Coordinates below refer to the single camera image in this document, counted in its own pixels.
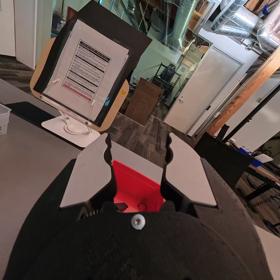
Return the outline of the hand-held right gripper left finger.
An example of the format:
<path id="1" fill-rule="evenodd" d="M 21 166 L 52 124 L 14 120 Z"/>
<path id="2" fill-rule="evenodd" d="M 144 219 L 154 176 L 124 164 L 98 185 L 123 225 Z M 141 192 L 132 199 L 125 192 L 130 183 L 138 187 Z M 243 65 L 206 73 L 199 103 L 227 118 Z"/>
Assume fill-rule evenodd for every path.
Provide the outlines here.
<path id="1" fill-rule="evenodd" d="M 112 166 L 111 138 L 103 133 L 76 158 L 60 208 L 90 205 L 100 210 L 104 203 L 114 204 L 117 183 Z"/>

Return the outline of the black metal shelf rack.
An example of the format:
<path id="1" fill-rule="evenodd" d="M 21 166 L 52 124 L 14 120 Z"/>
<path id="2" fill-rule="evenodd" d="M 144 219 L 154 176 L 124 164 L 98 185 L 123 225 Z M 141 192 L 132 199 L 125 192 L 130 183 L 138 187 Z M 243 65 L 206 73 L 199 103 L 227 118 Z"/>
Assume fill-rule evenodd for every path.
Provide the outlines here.
<path id="1" fill-rule="evenodd" d="M 166 66 L 160 63 L 154 68 L 156 68 L 156 73 L 151 83 L 163 91 L 162 97 L 164 101 L 167 101 L 177 83 L 180 82 L 182 74 L 176 72 L 176 67 L 173 64 Z"/>

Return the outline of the clear plastic bin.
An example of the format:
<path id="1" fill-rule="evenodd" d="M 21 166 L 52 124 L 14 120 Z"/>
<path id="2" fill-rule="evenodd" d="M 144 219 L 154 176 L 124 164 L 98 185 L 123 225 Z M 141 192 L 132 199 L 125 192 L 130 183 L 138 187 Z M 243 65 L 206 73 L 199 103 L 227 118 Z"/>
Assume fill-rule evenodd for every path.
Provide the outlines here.
<path id="1" fill-rule="evenodd" d="M 11 109 L 0 104 L 0 136 L 7 134 Z"/>

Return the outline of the instruction board stand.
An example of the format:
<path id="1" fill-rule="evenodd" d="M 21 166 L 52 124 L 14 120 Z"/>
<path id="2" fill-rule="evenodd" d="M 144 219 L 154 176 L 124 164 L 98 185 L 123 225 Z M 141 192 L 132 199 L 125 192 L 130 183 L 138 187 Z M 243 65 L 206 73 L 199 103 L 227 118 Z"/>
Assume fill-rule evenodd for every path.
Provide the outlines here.
<path id="1" fill-rule="evenodd" d="M 152 39 L 95 1 L 87 3 L 53 40 L 33 95 L 57 109 L 42 127 L 85 148 L 107 130 L 129 91 Z"/>

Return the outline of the red plastic bin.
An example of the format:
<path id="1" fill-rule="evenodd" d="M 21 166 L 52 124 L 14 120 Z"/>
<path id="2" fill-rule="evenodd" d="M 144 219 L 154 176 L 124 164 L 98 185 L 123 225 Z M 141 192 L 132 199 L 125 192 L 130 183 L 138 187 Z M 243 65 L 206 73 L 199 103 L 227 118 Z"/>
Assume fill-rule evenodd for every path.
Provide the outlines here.
<path id="1" fill-rule="evenodd" d="M 117 183 L 114 203 L 128 205 L 122 213 L 160 211 L 164 198 L 159 183 L 117 160 L 113 160 L 112 167 Z"/>

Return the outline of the wooden post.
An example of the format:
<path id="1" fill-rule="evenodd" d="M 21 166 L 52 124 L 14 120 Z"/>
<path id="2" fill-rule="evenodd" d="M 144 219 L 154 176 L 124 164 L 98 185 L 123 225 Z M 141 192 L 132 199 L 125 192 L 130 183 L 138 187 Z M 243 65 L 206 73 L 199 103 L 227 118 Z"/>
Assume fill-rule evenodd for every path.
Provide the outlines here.
<path id="1" fill-rule="evenodd" d="M 214 136 L 224 124 L 250 99 L 250 97 L 275 73 L 280 67 L 280 47 L 258 68 L 252 77 L 238 90 L 237 96 L 222 111 L 206 131 Z"/>

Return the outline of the brown cardboard box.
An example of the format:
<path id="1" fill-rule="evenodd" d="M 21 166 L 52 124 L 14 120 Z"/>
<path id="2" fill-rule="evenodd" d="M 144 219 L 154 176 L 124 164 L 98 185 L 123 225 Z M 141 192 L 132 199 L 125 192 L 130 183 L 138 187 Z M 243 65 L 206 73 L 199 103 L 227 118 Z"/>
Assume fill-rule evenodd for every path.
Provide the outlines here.
<path id="1" fill-rule="evenodd" d="M 164 91 L 148 80 L 140 78 L 124 115 L 144 126 Z"/>

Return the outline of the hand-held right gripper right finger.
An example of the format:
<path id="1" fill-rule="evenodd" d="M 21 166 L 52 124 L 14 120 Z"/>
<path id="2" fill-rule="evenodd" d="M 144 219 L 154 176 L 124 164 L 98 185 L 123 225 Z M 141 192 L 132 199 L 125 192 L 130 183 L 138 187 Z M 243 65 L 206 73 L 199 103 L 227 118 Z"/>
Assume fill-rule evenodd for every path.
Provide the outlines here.
<path id="1" fill-rule="evenodd" d="M 174 133 L 167 136 L 165 161 L 160 193 L 176 212 L 195 212 L 195 205 L 217 207 L 200 156 Z"/>

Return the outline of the blue plastic bin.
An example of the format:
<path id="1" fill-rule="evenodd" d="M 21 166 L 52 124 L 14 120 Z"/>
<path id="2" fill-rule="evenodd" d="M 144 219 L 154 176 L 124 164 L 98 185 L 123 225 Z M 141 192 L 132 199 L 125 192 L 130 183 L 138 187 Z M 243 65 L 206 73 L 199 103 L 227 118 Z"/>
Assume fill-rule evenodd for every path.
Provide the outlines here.
<path id="1" fill-rule="evenodd" d="M 260 162 L 259 160 L 257 160 L 255 157 L 253 157 L 253 156 L 250 154 L 250 152 L 249 152 L 249 150 L 248 150 L 247 148 L 245 148 L 245 147 L 244 147 L 244 148 L 238 148 L 237 151 L 239 151 L 239 152 L 241 152 L 241 153 L 243 153 L 243 154 L 245 154 L 245 155 L 248 155 L 248 156 L 250 156 L 251 158 L 254 158 L 253 162 L 251 163 L 252 166 L 254 166 L 254 167 L 259 167 L 259 166 L 263 165 L 262 162 Z"/>

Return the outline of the black floor pole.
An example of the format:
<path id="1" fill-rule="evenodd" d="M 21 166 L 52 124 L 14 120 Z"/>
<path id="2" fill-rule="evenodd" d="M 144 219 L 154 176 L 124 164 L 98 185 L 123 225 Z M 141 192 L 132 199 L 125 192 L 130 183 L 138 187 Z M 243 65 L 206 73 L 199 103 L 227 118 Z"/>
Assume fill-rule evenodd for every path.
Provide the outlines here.
<path id="1" fill-rule="evenodd" d="M 226 143 L 230 138 L 232 138 L 245 124 L 247 124 L 278 92 L 280 91 L 280 84 L 278 84 L 275 89 L 271 91 L 257 107 L 255 107 L 227 136 L 222 140 Z"/>

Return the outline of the white door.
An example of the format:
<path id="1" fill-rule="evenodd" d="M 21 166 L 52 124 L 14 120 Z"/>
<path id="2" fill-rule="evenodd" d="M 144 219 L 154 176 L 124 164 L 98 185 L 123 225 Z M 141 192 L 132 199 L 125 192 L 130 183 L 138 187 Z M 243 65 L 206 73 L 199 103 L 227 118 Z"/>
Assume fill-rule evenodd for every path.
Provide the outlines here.
<path id="1" fill-rule="evenodd" d="M 211 47 L 163 122 L 186 133 L 242 66 L 241 61 Z"/>

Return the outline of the silver spiral duct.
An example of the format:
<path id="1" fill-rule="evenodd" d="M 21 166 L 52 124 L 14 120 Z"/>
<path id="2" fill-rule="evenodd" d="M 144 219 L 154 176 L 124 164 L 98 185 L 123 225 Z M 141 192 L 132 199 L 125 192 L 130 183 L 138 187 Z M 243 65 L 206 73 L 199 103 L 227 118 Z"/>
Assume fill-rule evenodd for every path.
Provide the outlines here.
<path id="1" fill-rule="evenodd" d="M 211 31 L 218 35 L 251 40 L 266 54 L 280 45 L 280 3 L 269 1 L 253 13 L 244 5 L 248 1 L 221 1 L 221 12 L 213 20 Z"/>

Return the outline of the wooden work desk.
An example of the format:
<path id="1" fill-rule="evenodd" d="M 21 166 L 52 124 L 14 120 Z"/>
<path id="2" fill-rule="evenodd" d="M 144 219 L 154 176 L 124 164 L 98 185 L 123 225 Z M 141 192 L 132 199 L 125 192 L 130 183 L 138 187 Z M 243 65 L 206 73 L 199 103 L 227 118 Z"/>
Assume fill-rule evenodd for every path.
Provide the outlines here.
<path id="1" fill-rule="evenodd" d="M 256 187 L 254 184 L 251 183 L 249 177 L 247 176 L 248 184 L 250 185 L 251 188 L 255 188 L 255 190 L 252 193 L 245 195 L 244 199 L 247 202 L 249 208 L 254 213 L 257 214 L 258 211 L 256 209 L 256 206 L 253 206 L 253 204 L 250 203 L 250 201 L 273 188 L 279 191 L 280 190 L 279 178 L 273 175 L 272 173 L 270 173 L 269 171 L 265 170 L 264 168 L 254 167 L 253 165 L 249 165 L 249 167 L 245 170 L 245 172 L 247 173 L 248 176 L 251 175 L 263 182 L 259 187 Z"/>

